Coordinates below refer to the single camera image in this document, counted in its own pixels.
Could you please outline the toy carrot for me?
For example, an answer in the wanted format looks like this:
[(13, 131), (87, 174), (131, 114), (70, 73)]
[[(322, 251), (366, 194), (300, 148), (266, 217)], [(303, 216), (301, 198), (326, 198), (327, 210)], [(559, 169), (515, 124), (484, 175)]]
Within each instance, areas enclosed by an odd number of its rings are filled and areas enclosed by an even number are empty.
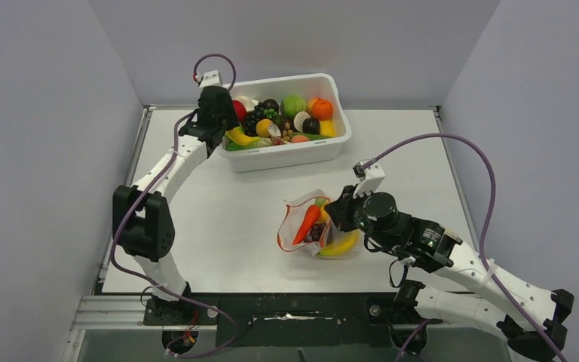
[(293, 245), (299, 244), (308, 244), (303, 241), (305, 236), (307, 235), (309, 229), (312, 227), (313, 224), (317, 223), (317, 220), (320, 216), (320, 206), (323, 204), (328, 204), (329, 200), (326, 198), (316, 198), (314, 203), (305, 211), (303, 216), (303, 220), (301, 225), (299, 226), (298, 231), (293, 239)]

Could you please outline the single yellow toy banana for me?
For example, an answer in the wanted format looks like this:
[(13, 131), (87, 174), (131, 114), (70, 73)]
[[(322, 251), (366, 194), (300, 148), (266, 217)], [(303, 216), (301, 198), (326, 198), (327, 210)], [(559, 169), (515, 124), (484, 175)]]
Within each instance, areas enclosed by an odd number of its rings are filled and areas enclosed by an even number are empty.
[(239, 145), (247, 145), (260, 139), (260, 137), (251, 137), (246, 135), (240, 126), (227, 130), (225, 134), (231, 141)]

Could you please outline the dark purple toy grapes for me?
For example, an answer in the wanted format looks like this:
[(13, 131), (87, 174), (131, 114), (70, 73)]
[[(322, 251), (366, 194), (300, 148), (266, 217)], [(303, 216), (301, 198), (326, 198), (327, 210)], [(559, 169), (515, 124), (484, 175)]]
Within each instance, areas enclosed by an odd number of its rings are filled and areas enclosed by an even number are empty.
[(325, 232), (325, 228), (326, 224), (313, 224), (303, 241), (305, 243), (320, 243), (320, 240)]

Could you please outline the yellow toy banana bunch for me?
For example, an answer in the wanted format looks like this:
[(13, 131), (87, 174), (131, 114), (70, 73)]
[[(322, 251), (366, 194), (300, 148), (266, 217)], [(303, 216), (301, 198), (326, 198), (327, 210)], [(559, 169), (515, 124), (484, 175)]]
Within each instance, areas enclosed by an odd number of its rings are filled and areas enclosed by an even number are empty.
[(356, 246), (359, 240), (360, 232), (340, 232), (334, 228), (329, 231), (326, 238), (325, 247), (317, 253), (319, 257), (339, 258), (346, 257)]

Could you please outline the clear orange-zip bag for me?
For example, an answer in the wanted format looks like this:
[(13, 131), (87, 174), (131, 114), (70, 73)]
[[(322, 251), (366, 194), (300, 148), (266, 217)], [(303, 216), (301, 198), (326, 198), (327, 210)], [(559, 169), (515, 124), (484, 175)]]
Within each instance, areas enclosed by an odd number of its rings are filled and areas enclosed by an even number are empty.
[(322, 259), (347, 259), (357, 251), (358, 231), (338, 230), (325, 211), (332, 198), (317, 189), (286, 202), (283, 222), (277, 231), (277, 245), (287, 253), (302, 250)]

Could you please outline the yellow toy bell pepper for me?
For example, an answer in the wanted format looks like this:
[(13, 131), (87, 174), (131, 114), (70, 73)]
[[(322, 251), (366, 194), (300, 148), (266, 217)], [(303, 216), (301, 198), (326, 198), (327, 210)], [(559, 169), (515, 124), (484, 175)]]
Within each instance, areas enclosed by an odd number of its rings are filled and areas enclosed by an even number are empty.
[(325, 204), (320, 206), (320, 216), (317, 220), (317, 224), (327, 224), (329, 221), (329, 214), (325, 210)]

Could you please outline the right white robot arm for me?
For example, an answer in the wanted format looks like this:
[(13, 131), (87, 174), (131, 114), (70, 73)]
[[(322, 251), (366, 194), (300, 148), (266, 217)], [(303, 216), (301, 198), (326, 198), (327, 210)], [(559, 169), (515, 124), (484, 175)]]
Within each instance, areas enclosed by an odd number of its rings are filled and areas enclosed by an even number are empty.
[(372, 251), (453, 281), (473, 294), (468, 297), (403, 280), (393, 302), (400, 320), (443, 320), (472, 327), (503, 339), (530, 360), (551, 361), (559, 356), (568, 333), (563, 323), (574, 301), (570, 292), (536, 287), (493, 261), (482, 262), (451, 230), (398, 210), (387, 192), (363, 196), (354, 192), (354, 186), (346, 186), (337, 200), (324, 207), (339, 231), (358, 230), (374, 244)]

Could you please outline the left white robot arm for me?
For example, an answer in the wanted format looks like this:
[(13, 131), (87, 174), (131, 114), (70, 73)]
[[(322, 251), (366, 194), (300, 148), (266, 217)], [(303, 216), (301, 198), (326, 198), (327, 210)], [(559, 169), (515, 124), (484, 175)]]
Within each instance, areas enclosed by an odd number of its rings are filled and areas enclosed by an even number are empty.
[(225, 132), (237, 126), (229, 90), (203, 87), (197, 108), (175, 123), (173, 146), (163, 158), (142, 179), (117, 187), (112, 196), (112, 248), (121, 247), (140, 270), (121, 266), (114, 250), (110, 262), (149, 282), (147, 312), (172, 324), (192, 321), (200, 304), (191, 299), (191, 286), (171, 253), (176, 231), (169, 203), (192, 171), (222, 144)]

